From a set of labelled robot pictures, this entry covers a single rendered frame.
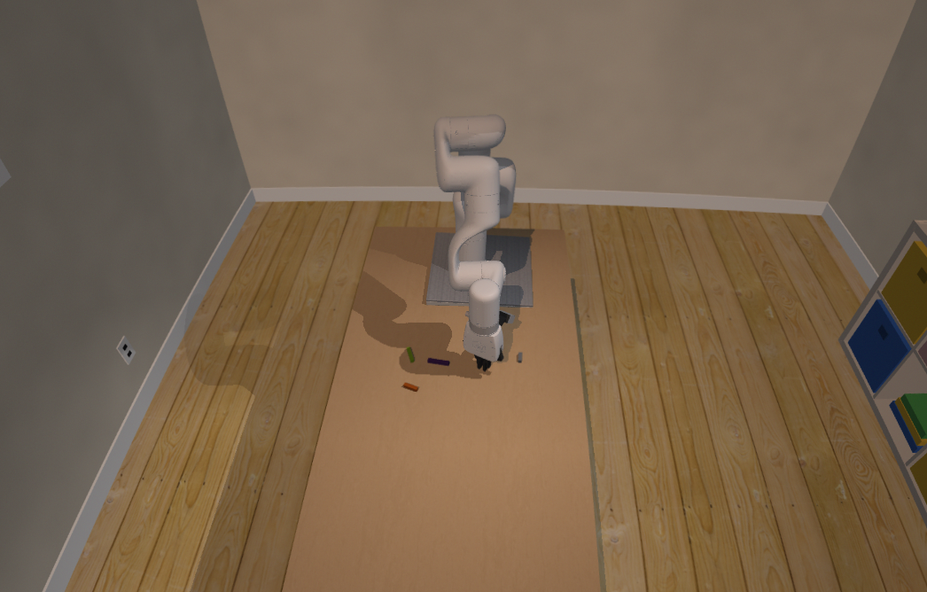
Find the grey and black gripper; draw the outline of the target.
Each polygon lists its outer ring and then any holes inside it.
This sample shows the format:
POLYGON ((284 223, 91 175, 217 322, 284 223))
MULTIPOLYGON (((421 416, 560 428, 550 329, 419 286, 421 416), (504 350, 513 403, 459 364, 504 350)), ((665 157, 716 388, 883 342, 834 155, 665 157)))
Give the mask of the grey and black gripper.
POLYGON ((503 335, 501 324, 499 323, 499 327, 494 333, 479 335, 471 331, 470 322, 467 321, 463 335, 463 348, 474 354, 477 359, 477 369, 484 365, 484 371, 486 371, 487 368, 490 368, 491 362, 502 361, 503 335))

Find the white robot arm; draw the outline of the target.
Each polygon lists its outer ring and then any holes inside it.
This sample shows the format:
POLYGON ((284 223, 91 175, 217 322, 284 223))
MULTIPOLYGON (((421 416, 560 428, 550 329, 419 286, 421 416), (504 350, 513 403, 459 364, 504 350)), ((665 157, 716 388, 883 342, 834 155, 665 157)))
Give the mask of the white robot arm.
POLYGON ((485 259, 487 230, 512 214, 514 201, 513 161, 490 157, 491 149, 501 144, 504 135, 505 121, 497 114, 442 117, 434 125, 439 186, 443 192, 454 192, 456 210, 456 234, 448 249, 448 278, 454 290, 469 290, 469 311, 465 315, 471 331, 479 335, 492 334, 499 323, 502 326, 515 319, 515 315, 501 310, 504 265, 502 261, 485 259), (458 156, 451 152, 458 152, 458 156))

